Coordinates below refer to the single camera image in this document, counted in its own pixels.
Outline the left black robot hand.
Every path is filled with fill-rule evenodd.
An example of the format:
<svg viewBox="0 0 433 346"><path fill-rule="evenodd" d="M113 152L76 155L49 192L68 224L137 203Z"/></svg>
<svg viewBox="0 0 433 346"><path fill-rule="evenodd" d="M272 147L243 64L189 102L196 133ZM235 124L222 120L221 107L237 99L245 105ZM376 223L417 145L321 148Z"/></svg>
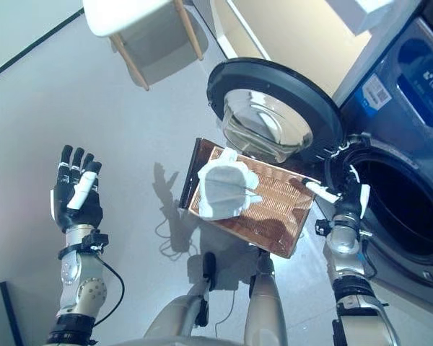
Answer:
<svg viewBox="0 0 433 346"><path fill-rule="evenodd" d="M62 232L77 225L97 228L103 211L98 193L102 164L83 148L65 145L50 192L51 215Z"/></svg>

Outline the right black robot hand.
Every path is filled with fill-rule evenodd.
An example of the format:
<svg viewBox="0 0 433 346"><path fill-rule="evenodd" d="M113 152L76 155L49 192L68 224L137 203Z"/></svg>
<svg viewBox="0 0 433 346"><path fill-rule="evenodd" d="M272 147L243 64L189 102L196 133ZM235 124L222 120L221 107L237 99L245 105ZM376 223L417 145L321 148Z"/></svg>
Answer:
<svg viewBox="0 0 433 346"><path fill-rule="evenodd" d="M333 192L330 187L304 178L302 184L320 198L332 204L340 214L353 213L363 219L370 196L370 186L362 184L359 173L353 165L348 165L344 170L343 186L338 192Z"/></svg>

